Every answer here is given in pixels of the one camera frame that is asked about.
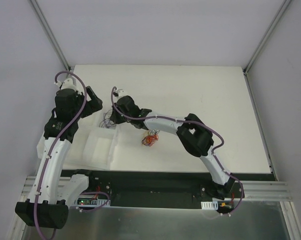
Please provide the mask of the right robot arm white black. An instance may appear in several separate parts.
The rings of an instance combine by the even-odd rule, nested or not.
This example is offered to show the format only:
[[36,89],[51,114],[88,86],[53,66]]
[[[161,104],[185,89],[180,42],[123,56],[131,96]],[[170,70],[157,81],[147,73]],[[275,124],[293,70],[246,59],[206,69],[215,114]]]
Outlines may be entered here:
[[235,179],[215,154],[215,150],[225,144],[223,137],[206,126],[195,114],[190,113],[179,119],[157,114],[151,109],[139,108],[129,95],[111,94],[111,121],[116,125],[129,123],[140,130],[157,130],[175,135],[184,149],[199,158],[211,175],[210,186],[206,193],[220,200],[225,199],[234,190]]

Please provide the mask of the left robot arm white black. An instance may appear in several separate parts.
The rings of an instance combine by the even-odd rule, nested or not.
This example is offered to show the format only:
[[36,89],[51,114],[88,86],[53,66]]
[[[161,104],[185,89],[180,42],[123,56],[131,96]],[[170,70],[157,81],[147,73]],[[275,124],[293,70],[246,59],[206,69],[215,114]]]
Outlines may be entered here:
[[56,81],[59,90],[55,107],[44,126],[42,158],[32,188],[25,201],[17,202],[15,213],[30,227],[62,229],[69,208],[83,192],[96,190],[96,182],[88,174],[75,173],[62,188],[59,181],[65,158],[71,148],[78,121],[103,108],[90,86],[80,91],[73,78]]

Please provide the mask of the white compartment tray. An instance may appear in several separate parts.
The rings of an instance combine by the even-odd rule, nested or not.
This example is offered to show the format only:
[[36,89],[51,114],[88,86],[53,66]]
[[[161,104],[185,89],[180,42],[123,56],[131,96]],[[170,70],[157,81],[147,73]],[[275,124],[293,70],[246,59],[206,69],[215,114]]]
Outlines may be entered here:
[[110,122],[112,110],[98,111],[79,120],[78,130],[63,163],[64,170],[109,170],[118,129]]

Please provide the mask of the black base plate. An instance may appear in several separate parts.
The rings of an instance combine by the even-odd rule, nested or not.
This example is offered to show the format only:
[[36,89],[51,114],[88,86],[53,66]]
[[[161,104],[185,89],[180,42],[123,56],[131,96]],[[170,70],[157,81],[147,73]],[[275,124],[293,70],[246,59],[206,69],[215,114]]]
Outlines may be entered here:
[[242,196],[240,185],[231,180],[218,189],[208,173],[80,170],[88,174],[86,192],[101,191],[112,207],[200,209],[202,202]]

